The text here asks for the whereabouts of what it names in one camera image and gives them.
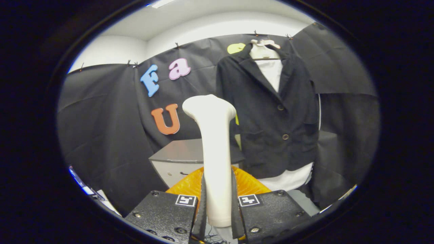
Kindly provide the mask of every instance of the clothes hanger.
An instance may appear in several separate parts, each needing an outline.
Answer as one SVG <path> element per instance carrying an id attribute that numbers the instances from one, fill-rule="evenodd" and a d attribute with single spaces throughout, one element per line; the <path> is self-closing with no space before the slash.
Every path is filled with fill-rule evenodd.
<path id="1" fill-rule="evenodd" d="M 261 42 L 258 43 L 258 40 L 251 40 L 250 43 L 253 44 L 253 47 L 249 54 L 253 60 L 279 60 L 280 59 L 280 56 L 276 51 L 269 49 L 268 47 L 265 46 L 268 44 L 271 45 L 274 44 L 274 41 L 261 40 Z"/>
<path id="2" fill-rule="evenodd" d="M 277 45 L 277 44 L 275 44 L 273 40 L 261 40 L 260 43 L 261 43 L 261 44 L 264 44 L 264 45 L 272 45 L 272 46 L 274 46 L 275 48 L 280 49 L 280 46 Z"/>

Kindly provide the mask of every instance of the screw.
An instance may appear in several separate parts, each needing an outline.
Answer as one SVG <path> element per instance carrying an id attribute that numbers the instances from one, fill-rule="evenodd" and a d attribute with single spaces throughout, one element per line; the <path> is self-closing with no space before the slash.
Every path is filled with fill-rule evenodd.
<path id="1" fill-rule="evenodd" d="M 184 229 L 184 228 L 181 228 L 181 227 L 176 228 L 175 231 L 178 232 L 178 233 L 180 233 L 180 234 L 185 234 L 185 233 L 187 233 L 187 230 Z"/>
<path id="2" fill-rule="evenodd" d="M 167 240 L 169 240 L 169 241 L 175 241 L 175 239 L 173 239 L 173 238 L 171 238 L 171 237 L 168 237 L 168 236 L 163 236 L 163 238 L 164 238 L 164 239 L 167 239 Z"/>
<path id="3" fill-rule="evenodd" d="M 157 233 L 156 233 L 155 231 L 153 231 L 153 230 L 146 230 L 146 231 L 148 231 L 149 233 L 154 234 L 154 235 L 157 234 Z"/>
<path id="4" fill-rule="evenodd" d="M 255 227 L 255 228 L 252 228 L 251 230 L 250 230 L 250 232 L 252 232 L 252 233 L 258 233 L 259 232 L 259 228 L 258 227 Z"/>

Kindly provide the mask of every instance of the orange letter u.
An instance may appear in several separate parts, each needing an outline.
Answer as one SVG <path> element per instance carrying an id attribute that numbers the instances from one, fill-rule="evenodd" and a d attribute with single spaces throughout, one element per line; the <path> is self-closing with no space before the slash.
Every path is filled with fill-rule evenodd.
<path id="1" fill-rule="evenodd" d="M 155 124 L 157 125 L 158 130 L 165 135 L 172 135 L 179 131 L 179 118 L 176 109 L 178 108 L 178 104 L 169 104 L 166 106 L 166 110 L 169 111 L 170 119 L 172 120 L 172 126 L 167 127 L 163 118 L 163 109 L 158 108 L 151 111 L 151 115 L 154 117 Z"/>

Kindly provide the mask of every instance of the orange object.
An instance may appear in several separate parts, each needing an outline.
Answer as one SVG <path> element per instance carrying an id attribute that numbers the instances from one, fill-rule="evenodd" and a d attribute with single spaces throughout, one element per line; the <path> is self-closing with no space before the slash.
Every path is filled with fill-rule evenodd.
<path id="1" fill-rule="evenodd" d="M 266 186 L 255 179 L 252 175 L 244 170 L 232 166 L 235 178 L 237 179 L 237 195 L 244 196 L 250 194 L 262 194 L 271 192 Z M 198 201 L 201 200 L 201 185 L 204 168 L 197 169 L 180 180 L 167 193 L 196 196 Z"/>
<path id="2" fill-rule="evenodd" d="M 169 111 L 170 119 L 172 120 L 172 126 L 167 127 L 166 123 L 163 119 L 163 112 L 164 110 L 162 108 L 154 109 L 151 111 L 151 115 L 154 117 L 155 124 L 157 125 L 158 130 L 165 134 L 165 135 L 172 135 L 179 131 L 180 124 L 179 124 L 179 118 L 178 113 L 176 112 L 176 109 L 178 108 L 178 104 L 169 104 L 166 106 L 166 110 Z"/>

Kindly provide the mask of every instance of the white shirt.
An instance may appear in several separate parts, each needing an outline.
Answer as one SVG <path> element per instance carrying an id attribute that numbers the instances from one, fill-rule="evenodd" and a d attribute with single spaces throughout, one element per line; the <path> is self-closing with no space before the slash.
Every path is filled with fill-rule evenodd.
<path id="1" fill-rule="evenodd" d="M 258 179 L 264 186 L 272 191 L 290 191 L 309 182 L 313 162 L 294 171 L 285 170 L 276 177 Z"/>
<path id="2" fill-rule="evenodd" d="M 256 64 L 271 86 L 279 92 L 280 74 L 282 73 L 281 60 L 256 60 Z"/>

